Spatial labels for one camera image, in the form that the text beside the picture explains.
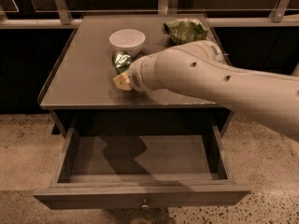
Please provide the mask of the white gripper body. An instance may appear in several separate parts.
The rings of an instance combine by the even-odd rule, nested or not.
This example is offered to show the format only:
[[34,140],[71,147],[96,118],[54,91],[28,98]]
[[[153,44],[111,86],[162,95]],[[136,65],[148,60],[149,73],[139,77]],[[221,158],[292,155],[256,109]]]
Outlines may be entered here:
[[133,61],[127,70],[131,87],[139,92],[160,90],[164,87],[156,75],[155,64],[158,54],[153,53]]

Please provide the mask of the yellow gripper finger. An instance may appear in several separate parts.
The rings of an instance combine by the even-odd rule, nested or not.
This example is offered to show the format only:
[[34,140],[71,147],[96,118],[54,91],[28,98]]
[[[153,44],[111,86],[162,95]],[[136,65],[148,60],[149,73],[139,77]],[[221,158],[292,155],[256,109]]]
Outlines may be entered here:
[[130,91],[133,87],[130,83],[130,78],[126,72],[123,72],[113,78],[113,82],[119,90]]

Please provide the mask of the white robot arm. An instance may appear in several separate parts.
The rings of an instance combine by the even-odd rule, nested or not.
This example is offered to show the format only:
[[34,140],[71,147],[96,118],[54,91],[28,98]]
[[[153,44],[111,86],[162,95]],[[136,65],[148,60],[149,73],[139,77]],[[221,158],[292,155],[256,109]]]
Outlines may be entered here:
[[123,91],[168,89],[207,100],[299,141],[299,77],[232,67],[208,40],[143,56],[113,81]]

